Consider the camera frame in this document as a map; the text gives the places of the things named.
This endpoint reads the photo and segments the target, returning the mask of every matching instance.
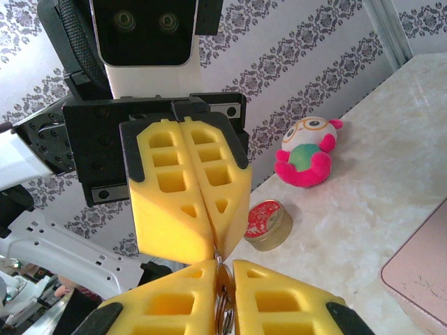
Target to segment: marble countertop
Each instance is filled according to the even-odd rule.
[[[447,54],[417,56],[343,117],[332,174],[310,189],[276,175],[251,194],[294,220],[278,248],[245,259],[345,298],[377,334],[422,334],[379,270],[447,195]]]

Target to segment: stuffed toy face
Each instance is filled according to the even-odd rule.
[[[300,144],[318,145],[327,134],[331,134],[337,139],[337,131],[331,121],[320,117],[305,117],[287,131],[281,147],[284,151],[292,151]]]

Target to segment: camera lens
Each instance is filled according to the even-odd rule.
[[[115,14],[115,24],[119,30],[130,32],[135,28],[135,19],[127,10],[121,10]]]
[[[179,21],[174,14],[166,13],[160,16],[159,24],[162,31],[166,33],[175,33],[179,26]]]

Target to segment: pink laptop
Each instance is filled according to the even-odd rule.
[[[447,334],[447,199],[383,266],[381,280],[426,334]]]

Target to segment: green plush belly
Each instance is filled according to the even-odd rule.
[[[321,151],[316,144],[300,144],[292,150],[288,162],[296,167],[298,172],[310,169],[310,158]]]

